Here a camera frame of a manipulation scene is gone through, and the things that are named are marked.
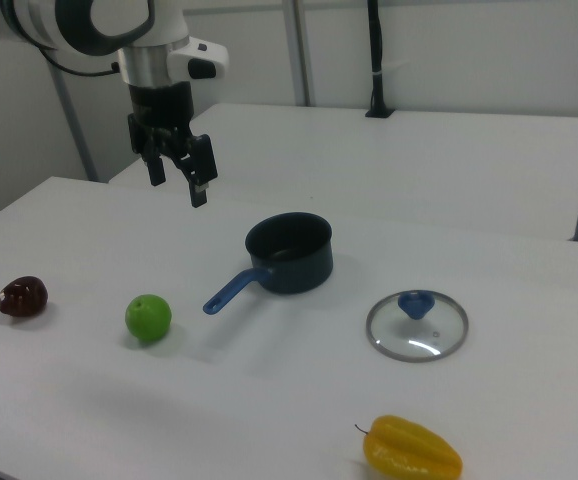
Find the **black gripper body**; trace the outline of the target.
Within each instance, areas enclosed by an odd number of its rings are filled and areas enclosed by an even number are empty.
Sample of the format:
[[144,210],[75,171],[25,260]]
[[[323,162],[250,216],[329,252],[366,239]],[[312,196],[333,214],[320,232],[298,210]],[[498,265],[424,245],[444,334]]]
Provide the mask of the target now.
[[189,82],[159,88],[130,85],[129,93],[129,135],[136,154],[145,161],[165,152],[180,159],[203,158],[203,138],[190,128],[194,107]]

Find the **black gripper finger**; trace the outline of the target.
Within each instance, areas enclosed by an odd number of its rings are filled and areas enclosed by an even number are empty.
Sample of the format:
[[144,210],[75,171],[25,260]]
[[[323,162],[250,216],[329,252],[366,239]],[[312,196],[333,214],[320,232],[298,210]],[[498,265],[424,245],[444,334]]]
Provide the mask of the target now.
[[141,157],[147,166],[150,183],[159,186],[165,182],[165,171],[157,146],[152,141],[147,141],[143,147]]
[[188,182],[191,205],[198,208],[207,203],[206,190],[218,177],[211,139],[206,134],[190,137],[183,150],[175,165]]

